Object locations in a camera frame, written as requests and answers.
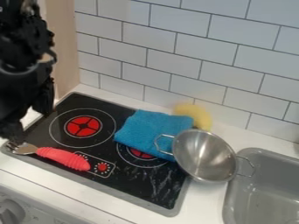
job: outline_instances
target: colander handle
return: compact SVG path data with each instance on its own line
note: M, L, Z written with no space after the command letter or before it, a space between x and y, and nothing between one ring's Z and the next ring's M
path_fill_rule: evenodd
M157 136L157 137L155 138L155 141L154 141L154 144L155 144L155 146L156 146L156 149L157 149L159 152L161 152L161 153L163 153L163 154L166 154L166 155L169 155L169 156L172 156L172 157L173 157L173 154L172 154L171 152L168 152L168 151L165 151L165 150L161 150L161 149L160 149L160 147L159 147L157 141L158 141L161 137L168 137L168 138L175 138L175 137L174 137L174 136L170 136L170 135L162 134L162 135L160 135L160 136Z

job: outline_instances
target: tile wall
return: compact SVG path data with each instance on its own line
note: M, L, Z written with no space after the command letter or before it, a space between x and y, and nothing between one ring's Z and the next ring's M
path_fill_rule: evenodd
M81 82L299 143L299 1L75 0Z

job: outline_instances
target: blue cloth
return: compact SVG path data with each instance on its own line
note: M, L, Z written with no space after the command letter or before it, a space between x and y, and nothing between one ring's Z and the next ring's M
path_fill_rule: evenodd
M189 116L137 110L116 132L115 141L174 162L174 157L157 150L154 144L155 138L161 134L176 136L181 131L190 129L192 125L193 119ZM172 139L162 137L159 139L158 145L160 149L171 152Z

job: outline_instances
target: stove knob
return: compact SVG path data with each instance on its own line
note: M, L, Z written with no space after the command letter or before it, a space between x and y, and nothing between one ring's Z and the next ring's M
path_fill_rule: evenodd
M0 203L0 223L19 224L25 217L24 209L11 199Z
M107 164L98 164L98 170L100 172L105 172L108 169L108 165Z

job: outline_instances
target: red burner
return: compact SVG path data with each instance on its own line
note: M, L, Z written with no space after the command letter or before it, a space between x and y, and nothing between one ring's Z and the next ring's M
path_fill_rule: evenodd
M98 164L98 170L100 172L105 172L108 169L108 165L107 164Z
M130 151L137 158L143 158L143 159L152 159L153 158L153 156L146 154L144 152L141 152L139 150L133 149L133 148L131 148Z
M101 122L92 116L77 116L66 124L66 131L73 137L91 137L101 129Z

